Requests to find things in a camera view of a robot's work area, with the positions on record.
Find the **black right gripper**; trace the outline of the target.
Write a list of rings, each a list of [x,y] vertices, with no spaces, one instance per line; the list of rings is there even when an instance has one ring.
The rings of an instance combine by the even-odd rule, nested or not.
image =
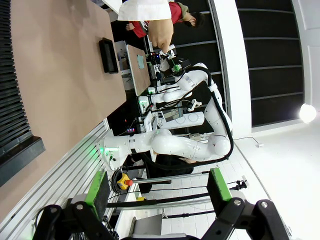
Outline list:
[[[172,72],[173,72],[172,75],[180,76],[185,72],[186,68],[191,66],[191,63],[188,59],[183,60],[182,58],[175,58],[175,57],[176,57],[175,48],[163,54],[164,61],[174,62],[174,65],[172,67]]]

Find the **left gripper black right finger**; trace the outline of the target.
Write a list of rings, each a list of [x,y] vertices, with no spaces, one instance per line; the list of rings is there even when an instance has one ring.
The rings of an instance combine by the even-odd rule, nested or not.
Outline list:
[[[233,197],[219,168],[210,169],[207,191],[216,219],[201,240],[229,240],[235,229],[246,230],[251,240],[290,240],[275,204]]]

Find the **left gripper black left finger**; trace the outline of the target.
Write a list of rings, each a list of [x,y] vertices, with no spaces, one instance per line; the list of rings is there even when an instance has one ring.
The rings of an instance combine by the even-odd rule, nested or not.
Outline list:
[[[110,186],[107,172],[97,171],[84,197],[75,197],[66,207],[50,204],[35,217],[32,240],[118,240],[116,231],[103,224]]]

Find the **dark printed circuit board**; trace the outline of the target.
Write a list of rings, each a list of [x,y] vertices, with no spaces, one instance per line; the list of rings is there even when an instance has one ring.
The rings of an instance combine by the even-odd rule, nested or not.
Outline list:
[[[161,57],[159,53],[150,52],[146,54],[145,57],[146,57],[146,62],[152,66],[161,64]]]

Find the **person's right hand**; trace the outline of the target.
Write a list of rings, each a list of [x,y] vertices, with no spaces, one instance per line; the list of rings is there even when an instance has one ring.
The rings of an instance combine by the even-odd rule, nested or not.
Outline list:
[[[151,20],[148,24],[148,37],[154,47],[167,53],[174,33],[171,19]]]

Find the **yellow emergency stop button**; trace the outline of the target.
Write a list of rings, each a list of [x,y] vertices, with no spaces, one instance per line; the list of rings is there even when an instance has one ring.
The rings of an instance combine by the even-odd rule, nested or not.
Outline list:
[[[116,177],[116,183],[121,190],[127,190],[129,187],[133,185],[133,180],[130,179],[126,173],[121,172]]]

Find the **bystander wearing apron and jacket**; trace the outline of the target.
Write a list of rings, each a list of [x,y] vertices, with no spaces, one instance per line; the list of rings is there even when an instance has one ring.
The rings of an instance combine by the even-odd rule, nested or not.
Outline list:
[[[171,11],[171,20],[173,24],[183,23],[190,28],[199,28],[205,22],[205,15],[201,12],[189,12],[188,6],[181,2],[169,2]],[[147,35],[149,28],[149,20],[145,21],[129,21],[125,25],[125,32],[134,34],[138,38]]]

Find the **silver stand pole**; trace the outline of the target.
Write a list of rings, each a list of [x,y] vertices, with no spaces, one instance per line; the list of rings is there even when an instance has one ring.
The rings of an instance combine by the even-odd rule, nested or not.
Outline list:
[[[162,183],[162,182],[167,182],[167,181],[172,181],[172,180],[177,180],[177,179],[199,177],[202,175],[206,175],[208,173],[209,173],[209,171],[202,171],[199,173],[191,173],[191,174],[183,174],[183,175],[175,175],[175,176],[147,178],[147,179],[135,179],[135,180],[132,180],[132,185],[134,185],[134,184]]]

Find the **small black tray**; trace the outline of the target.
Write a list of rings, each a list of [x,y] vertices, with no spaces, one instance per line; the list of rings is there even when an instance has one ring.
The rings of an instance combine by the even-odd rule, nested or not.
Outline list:
[[[98,45],[104,72],[109,74],[117,74],[119,69],[113,41],[103,37],[98,42]]]

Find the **bright round lamp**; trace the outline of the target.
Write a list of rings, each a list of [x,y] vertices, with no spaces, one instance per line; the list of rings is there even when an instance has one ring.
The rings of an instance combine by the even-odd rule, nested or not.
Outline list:
[[[310,104],[302,104],[299,110],[299,118],[305,123],[311,123],[317,116],[317,110]]]

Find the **black ribbed tray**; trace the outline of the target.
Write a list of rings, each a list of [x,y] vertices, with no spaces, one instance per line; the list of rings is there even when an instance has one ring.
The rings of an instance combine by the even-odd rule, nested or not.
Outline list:
[[[45,151],[31,131],[19,89],[11,5],[12,0],[0,0],[0,187]]]

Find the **black clamp mount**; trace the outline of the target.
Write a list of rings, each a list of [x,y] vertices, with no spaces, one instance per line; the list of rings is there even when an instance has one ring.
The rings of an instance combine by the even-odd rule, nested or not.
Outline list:
[[[235,181],[236,186],[229,188],[229,190],[239,191],[242,189],[246,189],[248,187],[247,182],[248,182],[247,180],[237,180]]]

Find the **aluminium profile table frame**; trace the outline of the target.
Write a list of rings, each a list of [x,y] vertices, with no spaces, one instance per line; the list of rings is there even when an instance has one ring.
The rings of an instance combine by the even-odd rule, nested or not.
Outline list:
[[[104,119],[67,152],[17,203],[0,223],[0,240],[32,240],[38,211],[47,205],[63,206],[88,191],[96,172],[104,167],[96,144],[109,130]]]

